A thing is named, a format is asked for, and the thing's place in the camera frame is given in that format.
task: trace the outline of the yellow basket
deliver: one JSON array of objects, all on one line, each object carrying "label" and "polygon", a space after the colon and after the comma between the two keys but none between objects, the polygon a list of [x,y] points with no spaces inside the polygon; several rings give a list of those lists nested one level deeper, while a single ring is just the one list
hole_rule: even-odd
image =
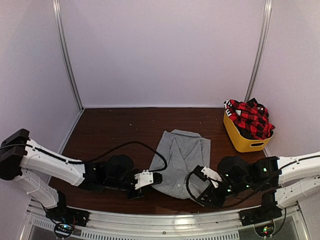
[{"label": "yellow basket", "polygon": [[244,138],[240,135],[237,127],[234,125],[234,122],[227,116],[226,112],[224,112],[223,123],[234,148],[240,153],[261,151],[273,137],[271,136],[264,140]]}]

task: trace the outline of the red plaid shirt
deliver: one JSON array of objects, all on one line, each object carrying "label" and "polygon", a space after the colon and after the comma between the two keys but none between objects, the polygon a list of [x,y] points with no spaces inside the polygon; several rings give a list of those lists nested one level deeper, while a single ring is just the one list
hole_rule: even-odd
[{"label": "red plaid shirt", "polygon": [[225,113],[239,130],[244,130],[246,136],[252,139],[264,140],[273,134],[273,126],[269,123],[267,108],[259,104],[255,98],[247,103],[229,99],[224,102]]}]

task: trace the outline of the white backdrop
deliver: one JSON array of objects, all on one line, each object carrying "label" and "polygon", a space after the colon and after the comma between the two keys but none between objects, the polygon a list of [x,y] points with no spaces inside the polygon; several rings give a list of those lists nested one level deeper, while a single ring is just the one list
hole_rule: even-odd
[{"label": "white backdrop", "polygon": [[[253,97],[269,109],[271,155],[320,151],[320,1],[273,0],[269,36]],[[319,239],[320,194],[300,201],[311,239]]]},{"label": "white backdrop", "polygon": [[85,107],[244,100],[264,0],[61,0]]},{"label": "white backdrop", "polygon": [[[58,151],[78,110],[52,1],[1,1],[0,83],[0,142],[26,128],[35,141]],[[19,239],[29,201],[15,182],[0,180],[0,239]]]}]

